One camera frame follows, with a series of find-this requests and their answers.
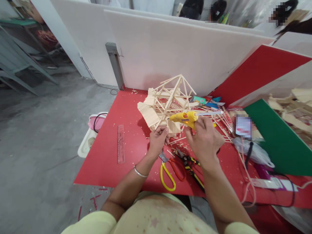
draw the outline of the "silver bangle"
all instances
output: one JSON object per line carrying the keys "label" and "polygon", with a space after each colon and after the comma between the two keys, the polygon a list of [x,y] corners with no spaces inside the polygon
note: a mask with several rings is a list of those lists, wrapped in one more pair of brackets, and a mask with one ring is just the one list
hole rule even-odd
{"label": "silver bangle", "polygon": [[137,171],[137,169],[136,169],[136,166],[134,166],[134,170],[135,170],[135,172],[136,172],[139,176],[141,176],[141,177],[143,177],[143,178],[147,178],[147,177],[148,177],[148,175],[142,175],[141,173],[139,173],[139,172]]}

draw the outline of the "wire cutter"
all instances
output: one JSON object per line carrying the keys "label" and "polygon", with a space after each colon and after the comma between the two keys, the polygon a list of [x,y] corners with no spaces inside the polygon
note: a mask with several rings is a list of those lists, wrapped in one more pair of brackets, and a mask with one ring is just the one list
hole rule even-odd
{"label": "wire cutter", "polygon": [[176,148],[177,152],[179,153],[179,155],[175,154],[176,156],[178,156],[184,164],[184,168],[189,172],[189,174],[193,177],[193,179],[195,180],[196,184],[199,186],[199,188],[205,192],[205,187],[203,185],[203,183],[201,182],[201,180],[197,177],[197,175],[195,174],[195,172],[192,170],[192,168],[190,167],[190,164],[195,164],[195,165],[199,165],[200,163],[198,160],[194,159],[193,157],[190,157],[188,155],[184,155],[178,148]]}
{"label": "wire cutter", "polygon": [[[169,162],[171,164],[173,171],[175,172],[176,176],[178,177],[178,179],[180,181],[184,181],[186,179],[186,172],[185,172],[185,170],[183,168],[183,165],[179,161],[177,161],[177,160],[175,160],[173,158],[170,158],[170,159],[166,158],[165,153],[163,151],[159,155],[159,157],[162,159],[162,165],[160,166],[160,180],[161,180],[162,185],[164,186],[165,189],[167,189],[170,192],[173,192],[176,189],[176,183],[175,183],[174,179],[172,178],[171,174],[169,173],[169,171],[167,170],[167,168],[165,166],[165,163]],[[178,172],[176,170],[176,167],[175,167],[173,162],[177,163],[178,165],[180,165],[183,168],[183,178],[180,177],[180,175],[178,174]],[[163,181],[163,177],[162,177],[163,176],[163,174],[162,174],[163,173],[163,169],[165,170],[165,172],[169,176],[169,178],[170,178],[170,180],[171,180],[171,182],[173,184],[173,188],[169,188],[168,186],[166,186],[165,182]]]}

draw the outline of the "concrete floor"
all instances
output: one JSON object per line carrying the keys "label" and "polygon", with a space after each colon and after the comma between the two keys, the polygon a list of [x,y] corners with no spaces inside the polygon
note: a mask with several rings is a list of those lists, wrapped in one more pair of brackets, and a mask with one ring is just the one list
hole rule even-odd
{"label": "concrete floor", "polygon": [[[60,86],[35,82],[42,95],[0,90],[0,233],[60,233],[100,207],[110,193],[73,185],[84,161],[78,147],[91,114],[109,111],[116,96],[75,69],[54,74]],[[193,212],[215,229],[208,203],[191,197]]]}

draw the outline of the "hand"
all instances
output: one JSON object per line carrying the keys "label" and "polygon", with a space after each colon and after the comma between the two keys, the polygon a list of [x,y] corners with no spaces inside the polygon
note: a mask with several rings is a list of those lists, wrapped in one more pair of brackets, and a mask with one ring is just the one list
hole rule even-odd
{"label": "hand", "polygon": [[195,122],[196,134],[190,127],[184,130],[186,139],[202,167],[210,170],[219,165],[217,151],[225,143],[223,136],[214,128],[210,118],[199,118]]}
{"label": "hand", "polygon": [[149,152],[152,155],[160,155],[163,146],[169,143],[169,129],[165,126],[160,126],[156,130],[152,131],[149,135]]}

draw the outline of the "red table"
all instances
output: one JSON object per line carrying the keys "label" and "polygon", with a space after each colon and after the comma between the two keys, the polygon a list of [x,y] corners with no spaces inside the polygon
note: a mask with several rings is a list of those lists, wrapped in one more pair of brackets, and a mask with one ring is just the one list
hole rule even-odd
{"label": "red table", "polygon": [[[147,153],[149,139],[146,139],[146,137],[149,137],[150,129],[147,127],[141,113],[137,109],[137,103],[140,101],[143,102],[146,96],[147,91],[138,90],[137,94],[132,94],[131,90],[119,91],[109,114],[107,115],[105,122],[75,179],[75,184],[116,187],[123,176],[126,175],[128,171],[131,170]],[[124,125],[125,163],[123,164],[117,164],[117,126],[120,124]],[[180,150],[183,153],[187,153],[194,157],[186,139],[183,139],[178,143],[183,143],[182,147],[180,147]],[[172,157],[167,150],[172,150],[170,146],[164,147],[164,153],[166,157]],[[233,145],[226,143],[222,146],[218,157],[225,175],[233,186],[239,199],[242,200],[248,179],[237,151]],[[160,181],[159,172],[161,162],[162,161],[159,158],[153,165],[149,177],[143,185],[143,190],[168,192]],[[169,163],[166,167],[176,182],[176,190],[172,193],[189,196],[205,196],[190,175],[187,174],[187,179],[184,182],[181,182],[174,174]],[[201,168],[195,166],[194,171],[202,180]],[[251,178],[258,177],[252,163],[249,165],[248,172]],[[163,176],[167,186],[172,187],[172,183],[166,173],[164,173]],[[306,181],[311,180],[310,177],[303,176],[289,177],[299,186],[303,185]],[[253,192],[251,187],[249,190],[250,192],[247,196],[247,201],[252,202]],[[287,206],[291,204],[291,201],[292,192],[256,188],[257,203]],[[308,185],[305,189],[299,189],[299,192],[296,192],[294,206],[311,209],[312,203],[310,201],[312,201],[312,185]]]}

